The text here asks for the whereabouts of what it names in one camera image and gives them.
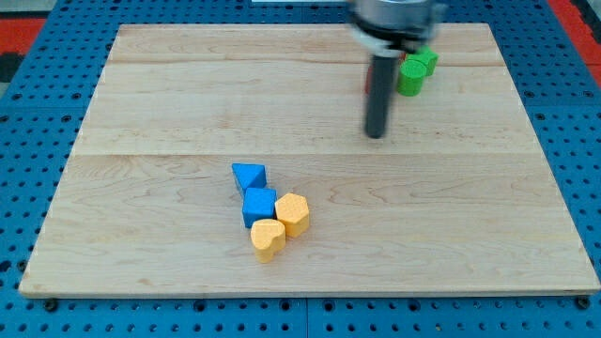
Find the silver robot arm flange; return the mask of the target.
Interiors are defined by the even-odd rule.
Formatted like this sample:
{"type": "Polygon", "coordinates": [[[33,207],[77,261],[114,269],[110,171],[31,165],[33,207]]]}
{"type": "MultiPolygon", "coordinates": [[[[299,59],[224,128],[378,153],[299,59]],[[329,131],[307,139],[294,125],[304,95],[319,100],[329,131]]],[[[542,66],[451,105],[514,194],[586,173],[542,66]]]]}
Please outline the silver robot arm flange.
{"type": "Polygon", "coordinates": [[[376,57],[414,54],[436,36],[446,10],[434,0],[351,1],[351,35],[376,57]]]}

